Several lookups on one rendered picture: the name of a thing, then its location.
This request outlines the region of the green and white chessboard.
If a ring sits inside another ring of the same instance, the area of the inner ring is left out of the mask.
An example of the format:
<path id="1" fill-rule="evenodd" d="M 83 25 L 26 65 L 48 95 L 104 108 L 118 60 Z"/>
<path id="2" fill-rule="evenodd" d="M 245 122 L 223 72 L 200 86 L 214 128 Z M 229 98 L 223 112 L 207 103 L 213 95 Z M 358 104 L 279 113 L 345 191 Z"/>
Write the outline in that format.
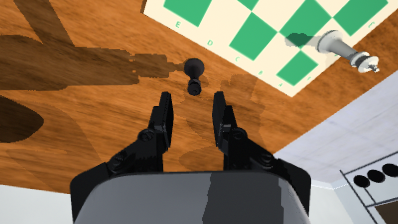
<path id="1" fill-rule="evenodd" d="M 341 56 L 317 50 L 338 30 L 353 47 L 398 0 L 147 0 L 144 14 L 293 97 Z"/>

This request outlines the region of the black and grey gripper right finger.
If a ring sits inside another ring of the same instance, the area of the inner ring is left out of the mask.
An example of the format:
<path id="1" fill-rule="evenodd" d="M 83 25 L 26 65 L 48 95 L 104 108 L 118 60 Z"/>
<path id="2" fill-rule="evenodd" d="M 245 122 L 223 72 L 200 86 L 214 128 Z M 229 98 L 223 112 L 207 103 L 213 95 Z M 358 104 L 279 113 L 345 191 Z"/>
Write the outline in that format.
<path id="1" fill-rule="evenodd" d="M 311 177 L 307 171 L 280 158 L 248 138 L 238 127 L 223 91 L 214 93 L 212 120 L 216 147 L 224 153 L 223 170 L 262 170 L 283 177 L 293 187 L 309 218 Z M 250 165 L 251 161 L 251 165 Z"/>

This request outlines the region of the white chess king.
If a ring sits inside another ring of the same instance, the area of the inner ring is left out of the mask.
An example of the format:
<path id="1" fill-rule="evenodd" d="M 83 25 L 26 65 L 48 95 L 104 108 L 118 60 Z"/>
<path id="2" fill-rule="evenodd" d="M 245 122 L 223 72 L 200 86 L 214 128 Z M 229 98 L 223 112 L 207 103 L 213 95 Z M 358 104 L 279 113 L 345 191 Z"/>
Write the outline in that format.
<path id="1" fill-rule="evenodd" d="M 343 33 L 338 30 L 332 30 L 326 33 L 319 40 L 317 50 L 322 54 L 335 53 L 343 58 L 350 60 L 352 67 L 357 67 L 359 72 L 374 71 L 378 72 L 377 63 L 379 58 L 369 56 L 366 51 L 358 52 L 343 41 Z"/>

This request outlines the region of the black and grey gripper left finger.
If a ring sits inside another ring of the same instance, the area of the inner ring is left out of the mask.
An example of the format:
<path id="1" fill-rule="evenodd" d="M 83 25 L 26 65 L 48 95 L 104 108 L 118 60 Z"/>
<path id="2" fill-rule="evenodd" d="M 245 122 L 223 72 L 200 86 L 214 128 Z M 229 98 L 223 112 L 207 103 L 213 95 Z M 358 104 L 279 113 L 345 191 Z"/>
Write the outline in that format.
<path id="1" fill-rule="evenodd" d="M 109 162 L 103 162 L 72 179 L 73 224 L 86 198 L 99 182 L 126 173 L 163 172 L 163 154 L 171 146 L 173 121 L 171 93 L 162 92 L 159 106 L 152 109 L 148 128 L 139 132 L 135 142 L 111 157 Z"/>

